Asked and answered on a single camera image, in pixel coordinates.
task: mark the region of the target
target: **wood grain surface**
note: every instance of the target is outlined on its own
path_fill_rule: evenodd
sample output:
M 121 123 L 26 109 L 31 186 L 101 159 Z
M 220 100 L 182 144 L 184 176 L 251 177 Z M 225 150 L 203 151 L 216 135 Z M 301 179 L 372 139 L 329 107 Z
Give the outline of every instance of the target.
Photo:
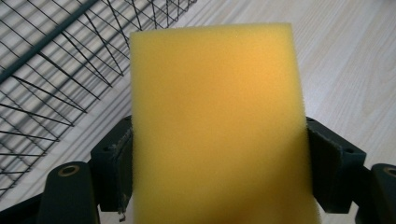
M 177 27 L 290 22 L 306 115 L 396 164 L 396 1 L 198 1 Z M 355 223 L 321 212 L 322 223 Z

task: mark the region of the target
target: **foam block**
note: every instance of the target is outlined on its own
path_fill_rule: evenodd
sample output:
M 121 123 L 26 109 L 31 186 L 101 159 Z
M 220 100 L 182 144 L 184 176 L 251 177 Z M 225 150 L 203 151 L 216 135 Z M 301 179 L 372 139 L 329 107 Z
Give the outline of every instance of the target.
M 134 223 L 314 224 L 288 24 L 131 36 Z

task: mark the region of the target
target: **black plastic bracket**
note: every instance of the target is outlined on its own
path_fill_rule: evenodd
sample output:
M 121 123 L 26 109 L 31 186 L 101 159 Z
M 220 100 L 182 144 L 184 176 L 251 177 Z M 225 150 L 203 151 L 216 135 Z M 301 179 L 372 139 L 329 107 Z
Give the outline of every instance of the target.
M 91 170 L 87 163 L 69 162 L 49 173 L 37 223 L 99 223 Z
M 122 119 L 91 151 L 96 199 L 104 212 L 125 213 L 132 196 L 132 121 Z
M 396 166 L 376 164 L 371 170 L 371 193 L 380 223 L 396 223 Z
M 314 196 L 326 213 L 346 214 L 366 153 L 314 119 L 307 118 L 307 130 Z

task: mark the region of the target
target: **wire basket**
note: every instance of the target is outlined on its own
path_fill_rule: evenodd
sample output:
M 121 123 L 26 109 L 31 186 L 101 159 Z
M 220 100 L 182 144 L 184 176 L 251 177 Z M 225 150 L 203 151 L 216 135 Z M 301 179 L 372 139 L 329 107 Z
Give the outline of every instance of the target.
M 167 28 L 194 2 L 0 3 L 0 201 L 129 76 L 128 34 Z

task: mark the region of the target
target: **yellow sponge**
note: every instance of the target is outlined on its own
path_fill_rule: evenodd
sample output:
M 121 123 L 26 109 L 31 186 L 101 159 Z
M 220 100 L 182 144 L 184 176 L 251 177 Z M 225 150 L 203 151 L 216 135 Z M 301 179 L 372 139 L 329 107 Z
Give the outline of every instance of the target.
M 131 36 L 134 222 L 314 224 L 288 24 Z

